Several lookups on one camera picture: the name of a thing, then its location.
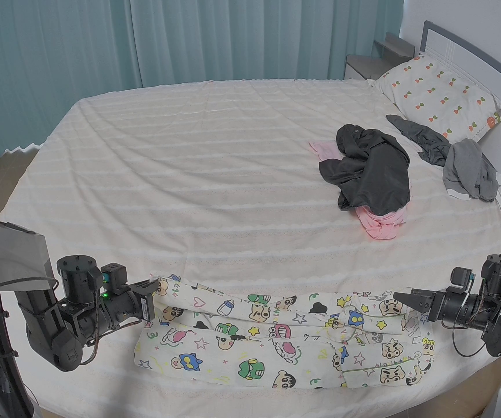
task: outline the curtain fold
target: curtain fold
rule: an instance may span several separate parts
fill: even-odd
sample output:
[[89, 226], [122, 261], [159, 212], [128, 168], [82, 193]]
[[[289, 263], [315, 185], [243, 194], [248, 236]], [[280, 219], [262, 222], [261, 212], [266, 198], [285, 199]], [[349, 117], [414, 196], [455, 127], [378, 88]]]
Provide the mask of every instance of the curtain fold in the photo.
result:
[[403, 0], [0, 0], [0, 153], [81, 98], [229, 79], [342, 79]]

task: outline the pink garment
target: pink garment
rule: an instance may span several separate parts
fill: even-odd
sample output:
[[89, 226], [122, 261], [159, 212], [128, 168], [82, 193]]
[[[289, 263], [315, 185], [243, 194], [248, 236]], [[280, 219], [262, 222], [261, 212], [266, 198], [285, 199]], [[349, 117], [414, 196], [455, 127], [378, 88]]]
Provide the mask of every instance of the pink garment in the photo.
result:
[[341, 153], [335, 141], [310, 142], [309, 145], [318, 155], [320, 161], [324, 161], [325, 159], [341, 159]]
[[396, 212], [390, 212], [381, 217], [374, 215], [366, 206], [355, 208], [358, 219], [366, 229], [366, 233], [373, 239], [393, 239], [398, 234], [399, 226], [406, 222], [407, 205]]

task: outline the folded garment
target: folded garment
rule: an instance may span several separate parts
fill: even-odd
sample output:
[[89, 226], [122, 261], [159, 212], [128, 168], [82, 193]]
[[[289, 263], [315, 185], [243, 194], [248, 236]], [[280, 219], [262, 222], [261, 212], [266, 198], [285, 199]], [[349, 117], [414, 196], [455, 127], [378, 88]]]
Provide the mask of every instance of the folded garment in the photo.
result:
[[309, 143], [312, 150], [318, 155], [320, 161], [325, 159], [341, 159], [341, 153], [338, 144], [335, 141], [316, 141]]
[[472, 139], [452, 144], [444, 165], [442, 180], [448, 194], [458, 199], [496, 198], [496, 170], [483, 158], [481, 147]]
[[409, 156], [392, 135], [346, 124], [336, 143], [345, 157], [321, 161], [318, 169], [325, 181], [339, 186], [341, 210], [368, 206], [381, 216], [409, 202]]
[[398, 115], [386, 115], [386, 119], [403, 136], [421, 146], [423, 151], [419, 152], [419, 156], [422, 160], [444, 167], [451, 146], [444, 136], [426, 125], [417, 124]]
[[357, 207], [355, 212], [365, 227], [366, 233], [373, 239], [389, 240], [396, 237], [399, 225], [406, 222], [407, 206], [402, 207], [397, 212], [382, 216], [374, 215], [366, 206]]
[[135, 347], [135, 364], [159, 376], [223, 389], [411, 386], [435, 360], [430, 322], [391, 290], [242, 296], [159, 281]]

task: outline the bed sheet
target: bed sheet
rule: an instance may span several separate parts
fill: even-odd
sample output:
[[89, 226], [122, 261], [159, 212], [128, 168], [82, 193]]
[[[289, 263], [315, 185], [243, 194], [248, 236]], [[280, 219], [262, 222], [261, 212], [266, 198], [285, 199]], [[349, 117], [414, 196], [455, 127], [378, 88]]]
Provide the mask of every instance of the bed sheet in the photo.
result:
[[[209, 81], [83, 99], [0, 219], [44, 234], [53, 264], [88, 254], [126, 265], [130, 282], [173, 273], [234, 293], [287, 295], [441, 289], [454, 266], [479, 274], [487, 254], [501, 253], [497, 203], [447, 195], [442, 168], [417, 156], [389, 113], [399, 111], [353, 80]], [[408, 220], [394, 240], [371, 239], [320, 176], [308, 142], [331, 140], [347, 123], [394, 135], [410, 155]], [[104, 338], [90, 365], [61, 373], [29, 348], [13, 299], [3, 302], [23, 379], [44, 407], [70, 418], [383, 417], [491, 361], [456, 355], [449, 331], [435, 326], [434, 367], [412, 387], [227, 389], [136, 367], [138, 325]], [[465, 352], [480, 344], [475, 331], [457, 334]]]

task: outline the white pillow with carrot print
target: white pillow with carrot print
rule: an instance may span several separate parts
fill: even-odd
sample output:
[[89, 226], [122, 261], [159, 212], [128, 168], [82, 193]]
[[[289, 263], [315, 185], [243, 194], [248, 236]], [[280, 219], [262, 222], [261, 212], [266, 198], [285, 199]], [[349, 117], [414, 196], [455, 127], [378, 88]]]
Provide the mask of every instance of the white pillow with carrot print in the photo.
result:
[[370, 81], [407, 119], [444, 135], [450, 143], [479, 141], [501, 120], [493, 96], [422, 53]]

